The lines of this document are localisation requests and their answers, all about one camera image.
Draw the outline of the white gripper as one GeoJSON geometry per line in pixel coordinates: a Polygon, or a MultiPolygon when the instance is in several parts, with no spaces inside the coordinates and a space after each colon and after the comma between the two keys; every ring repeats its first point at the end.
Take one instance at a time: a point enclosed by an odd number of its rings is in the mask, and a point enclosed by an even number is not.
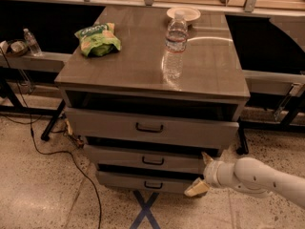
{"type": "Polygon", "coordinates": [[[234,174],[234,164],[223,161],[214,160],[205,152],[202,152],[203,161],[206,165],[204,170],[204,179],[197,178],[191,186],[189,186],[184,195],[187,197],[195,197],[209,191],[210,186],[214,188],[234,188],[237,184],[237,178],[234,174]]]}

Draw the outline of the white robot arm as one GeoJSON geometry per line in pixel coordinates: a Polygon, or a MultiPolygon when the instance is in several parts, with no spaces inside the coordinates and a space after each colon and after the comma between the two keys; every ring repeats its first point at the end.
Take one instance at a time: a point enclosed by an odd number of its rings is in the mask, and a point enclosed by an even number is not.
{"type": "Polygon", "coordinates": [[[242,157],[235,162],[212,159],[202,153],[204,178],[197,178],[184,194],[195,197],[206,193],[210,187],[231,188],[255,198],[265,198],[271,192],[305,208],[305,179],[277,171],[252,158],[242,157]]]}

